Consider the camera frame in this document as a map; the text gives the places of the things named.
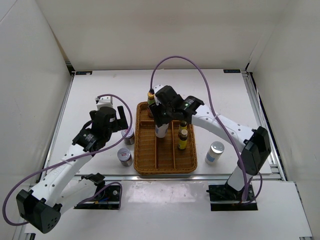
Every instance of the table surface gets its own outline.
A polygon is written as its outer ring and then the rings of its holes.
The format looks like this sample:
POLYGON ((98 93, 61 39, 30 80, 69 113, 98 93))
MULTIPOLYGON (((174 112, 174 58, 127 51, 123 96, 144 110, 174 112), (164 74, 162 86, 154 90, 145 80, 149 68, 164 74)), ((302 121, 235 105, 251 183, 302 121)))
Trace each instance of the table surface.
MULTIPOLYGON (((257 128, 257 122, 250 103, 244 79, 241 73, 224 73, 223 69, 203 70, 211 90, 215 111, 241 125, 257 128)), ((49 165, 60 162, 72 139, 78 134, 84 123, 90 120, 89 112, 96 110, 95 97, 101 94, 114 94, 122 98, 130 107, 133 115, 133 129, 136 125, 137 104, 147 100, 150 88, 151 70, 106 70, 93 71, 91 75, 75 75, 66 102, 56 141, 52 150, 49 165)), ((157 70, 154 85, 170 85, 183 98, 193 95, 206 104, 209 103, 205 83, 195 69, 157 70)), ((113 100, 113 107, 120 105, 113 100)), ((129 114, 125 109, 127 120, 129 114)), ((229 175, 237 164, 233 147, 218 136, 195 126, 195 143, 198 166, 189 175, 229 175), (214 141, 221 141, 225 150, 215 165, 205 162, 205 156, 214 141)), ((120 132, 113 133, 107 146, 121 138, 120 132)), ((100 173, 106 176, 136 176, 134 166, 122 166, 117 158, 117 151, 125 147, 121 142, 116 147, 99 153, 84 165, 79 175, 100 173)), ((134 145, 128 147, 134 153, 134 145)), ((271 168, 266 161, 261 171, 270 174, 271 168)))
MULTIPOLYGON (((70 209, 35 240, 299 240, 311 231, 293 182, 265 181, 257 211, 210 211, 207 181, 121 181, 120 210, 70 209)), ((253 181, 258 191, 259 182, 253 181)))

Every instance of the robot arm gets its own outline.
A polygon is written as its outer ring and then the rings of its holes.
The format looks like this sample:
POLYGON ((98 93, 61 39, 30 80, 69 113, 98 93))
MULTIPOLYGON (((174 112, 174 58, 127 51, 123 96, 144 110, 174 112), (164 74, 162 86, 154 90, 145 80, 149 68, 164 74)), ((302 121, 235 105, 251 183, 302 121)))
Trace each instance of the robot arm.
MULTIPOLYGON (((209 132, 231 143, 226 132, 216 121, 211 109, 194 96, 183 99, 171 86, 154 87, 155 103, 149 106, 153 114, 158 132, 165 133, 165 128, 172 120, 186 121, 188 124, 204 128, 209 132)), ((260 171, 271 152, 269 135, 265 128, 257 130, 240 125, 227 117, 219 115, 231 137, 233 138, 243 160, 247 180, 250 181, 260 171)), ((227 180, 225 188, 239 195, 244 190, 243 172, 238 166, 227 180)))
MULTIPOLYGON (((110 100, 107 100, 104 106, 97 101, 97 107, 98 110, 89 113, 91 121, 86 123, 73 139, 62 161, 80 156, 85 152, 93 153, 106 145, 112 133, 128 129, 122 106, 117 108, 120 119, 117 119, 116 110, 110 105, 110 100)), ((64 212, 93 196, 105 186, 104 176, 97 173, 84 177, 72 187, 66 187, 92 157, 88 155, 67 161, 66 164, 50 171, 31 190, 21 190, 16 196, 20 216, 44 234, 51 231, 64 212)))

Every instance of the metal can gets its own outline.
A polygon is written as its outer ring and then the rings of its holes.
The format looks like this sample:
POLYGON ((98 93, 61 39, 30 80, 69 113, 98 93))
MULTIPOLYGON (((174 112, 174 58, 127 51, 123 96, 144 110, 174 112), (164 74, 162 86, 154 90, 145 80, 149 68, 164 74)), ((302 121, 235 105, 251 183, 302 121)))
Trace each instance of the metal can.
POLYGON ((163 139, 167 135, 168 127, 169 124, 163 124, 161 127, 155 125, 155 136, 157 138, 163 139))
POLYGON ((122 165, 125 167, 129 167, 134 162, 130 150, 126 147, 120 148, 117 156, 122 165))
MULTIPOLYGON (((127 133, 128 129, 121 130, 122 137, 127 133)), ((124 143, 126 145, 132 145, 135 143, 135 133, 132 128, 130 128, 128 135, 124 138, 124 143)))
POLYGON ((205 156, 206 163, 209 165, 213 165, 214 162, 216 162, 220 158, 220 156, 222 155, 222 153, 224 151, 225 151, 224 144, 220 141, 214 141, 211 144, 211 146, 205 156))

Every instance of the bottle cap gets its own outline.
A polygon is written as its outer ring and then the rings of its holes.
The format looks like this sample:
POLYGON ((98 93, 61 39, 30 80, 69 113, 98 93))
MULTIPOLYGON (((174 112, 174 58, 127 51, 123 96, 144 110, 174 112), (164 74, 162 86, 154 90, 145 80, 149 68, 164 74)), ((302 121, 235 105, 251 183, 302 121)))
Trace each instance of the bottle cap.
POLYGON ((151 99, 151 100, 154 99, 155 98, 155 94, 148 91, 148 98, 151 99))
POLYGON ((181 130, 181 137, 186 137, 188 135, 188 131, 186 129, 181 130))

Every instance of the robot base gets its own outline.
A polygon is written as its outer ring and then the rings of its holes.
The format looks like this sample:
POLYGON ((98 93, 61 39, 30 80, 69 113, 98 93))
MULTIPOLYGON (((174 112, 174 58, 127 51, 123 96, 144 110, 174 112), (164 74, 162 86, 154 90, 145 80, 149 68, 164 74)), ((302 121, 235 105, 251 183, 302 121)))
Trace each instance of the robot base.
POLYGON ((120 186, 111 185, 104 190, 99 200, 78 204, 74 209, 118 210, 120 202, 120 186))
POLYGON ((248 188, 248 197, 241 203, 241 194, 233 194, 225 185, 209 185, 206 191, 210 196, 211 211, 257 211, 257 203, 251 201, 255 197, 252 185, 248 188))

